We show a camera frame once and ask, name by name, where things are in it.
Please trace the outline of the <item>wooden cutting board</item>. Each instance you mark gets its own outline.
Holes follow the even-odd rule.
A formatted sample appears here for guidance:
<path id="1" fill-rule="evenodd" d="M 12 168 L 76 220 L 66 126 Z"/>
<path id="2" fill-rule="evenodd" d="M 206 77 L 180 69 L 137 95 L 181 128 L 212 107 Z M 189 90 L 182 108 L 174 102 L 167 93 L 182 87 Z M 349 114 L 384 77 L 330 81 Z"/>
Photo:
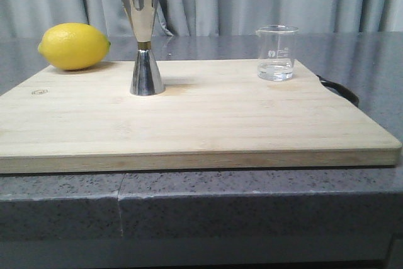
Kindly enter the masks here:
<path id="1" fill-rule="evenodd" d="M 1 172 L 393 166 L 402 145 L 301 63 L 283 82 L 244 60 L 160 61 L 135 96 L 131 62 L 47 67 L 1 97 Z"/>

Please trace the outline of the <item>yellow lemon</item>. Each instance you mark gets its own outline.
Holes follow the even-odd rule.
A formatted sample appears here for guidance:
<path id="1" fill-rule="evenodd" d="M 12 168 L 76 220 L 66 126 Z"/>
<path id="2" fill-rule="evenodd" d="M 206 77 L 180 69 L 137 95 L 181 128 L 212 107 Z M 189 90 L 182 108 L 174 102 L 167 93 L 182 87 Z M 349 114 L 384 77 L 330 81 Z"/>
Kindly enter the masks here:
<path id="1" fill-rule="evenodd" d="M 109 39 L 97 28 L 84 23 L 62 23 L 49 28 L 38 52 L 56 68 L 73 71 L 91 67 L 107 55 Z"/>

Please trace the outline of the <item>steel double jigger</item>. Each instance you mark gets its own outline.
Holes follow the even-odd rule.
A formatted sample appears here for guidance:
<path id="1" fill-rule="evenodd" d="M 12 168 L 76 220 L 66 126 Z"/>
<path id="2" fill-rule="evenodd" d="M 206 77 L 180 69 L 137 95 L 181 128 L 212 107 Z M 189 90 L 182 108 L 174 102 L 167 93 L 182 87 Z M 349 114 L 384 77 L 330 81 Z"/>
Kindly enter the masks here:
<path id="1" fill-rule="evenodd" d="M 159 0 L 121 0 L 137 41 L 131 93 L 151 96 L 164 91 L 159 68 L 152 53 L 151 38 Z"/>

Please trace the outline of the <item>glass beaker with clear liquid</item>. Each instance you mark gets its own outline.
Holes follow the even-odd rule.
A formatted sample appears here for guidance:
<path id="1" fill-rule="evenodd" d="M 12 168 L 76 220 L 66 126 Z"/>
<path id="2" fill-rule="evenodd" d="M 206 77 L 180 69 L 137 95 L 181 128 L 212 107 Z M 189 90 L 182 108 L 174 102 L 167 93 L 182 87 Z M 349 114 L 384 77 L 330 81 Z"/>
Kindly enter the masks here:
<path id="1" fill-rule="evenodd" d="M 286 81 L 292 78 L 297 33 L 297 27 L 288 25 L 266 25 L 256 31 L 261 79 Z"/>

